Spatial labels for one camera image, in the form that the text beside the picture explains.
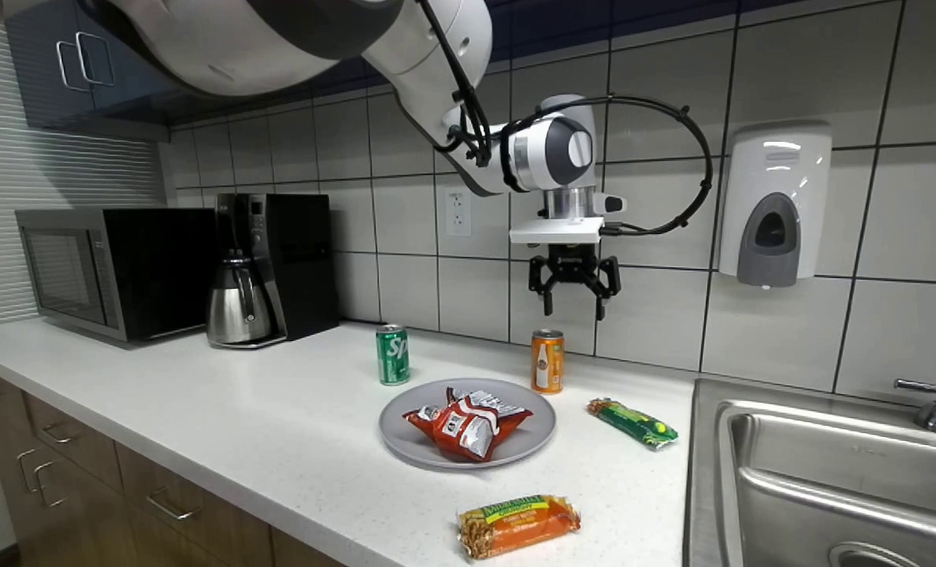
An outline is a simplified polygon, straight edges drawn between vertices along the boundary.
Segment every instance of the cabinet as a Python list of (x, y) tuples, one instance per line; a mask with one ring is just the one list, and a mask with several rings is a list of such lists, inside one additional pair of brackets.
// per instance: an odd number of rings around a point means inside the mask
[(21, 567), (333, 567), (4, 378), (0, 485)]
[(50, 0), (6, 19), (25, 120), (37, 128), (164, 138), (160, 98), (186, 90), (120, 38), (93, 24), (77, 0)]

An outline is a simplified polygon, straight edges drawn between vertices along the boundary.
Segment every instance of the green soda can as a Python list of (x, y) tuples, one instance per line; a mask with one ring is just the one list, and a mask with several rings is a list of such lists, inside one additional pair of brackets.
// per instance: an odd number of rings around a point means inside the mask
[(403, 326), (381, 326), (376, 331), (376, 353), (378, 353), (378, 380), (381, 383), (411, 380), (411, 343), (408, 343)]

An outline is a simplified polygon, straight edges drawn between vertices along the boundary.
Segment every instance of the microwave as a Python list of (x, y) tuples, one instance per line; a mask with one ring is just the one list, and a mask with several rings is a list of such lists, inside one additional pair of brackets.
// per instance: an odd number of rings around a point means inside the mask
[(136, 345), (205, 327), (212, 208), (15, 210), (37, 313)]

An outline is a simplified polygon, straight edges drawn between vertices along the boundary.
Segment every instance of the can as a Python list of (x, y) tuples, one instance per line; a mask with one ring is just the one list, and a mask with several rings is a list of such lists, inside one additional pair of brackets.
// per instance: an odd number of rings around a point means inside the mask
[(558, 393), (565, 386), (565, 333), (556, 327), (533, 331), (528, 361), (533, 392)]
[(378, 380), (381, 383), (411, 380), (411, 343), (408, 343), (403, 326), (381, 326), (376, 331), (376, 353), (378, 353)]

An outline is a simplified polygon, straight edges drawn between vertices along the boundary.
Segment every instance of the wrapped snack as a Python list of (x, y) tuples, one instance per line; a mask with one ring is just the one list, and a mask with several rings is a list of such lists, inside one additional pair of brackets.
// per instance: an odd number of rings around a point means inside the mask
[(504, 406), (484, 392), (448, 392), (448, 401), (443, 411), (422, 406), (403, 413), (403, 419), (424, 431), (440, 455), (463, 460), (488, 460), (490, 449), (528, 417), (525, 406)]
[(533, 496), (466, 510), (460, 546), (466, 558), (496, 558), (580, 529), (580, 515), (565, 499)]
[(621, 427), (626, 439), (638, 439), (649, 449), (661, 449), (677, 442), (677, 427), (672, 427), (647, 413), (638, 413), (610, 396), (588, 401), (585, 411), (592, 417), (600, 417), (603, 422)]

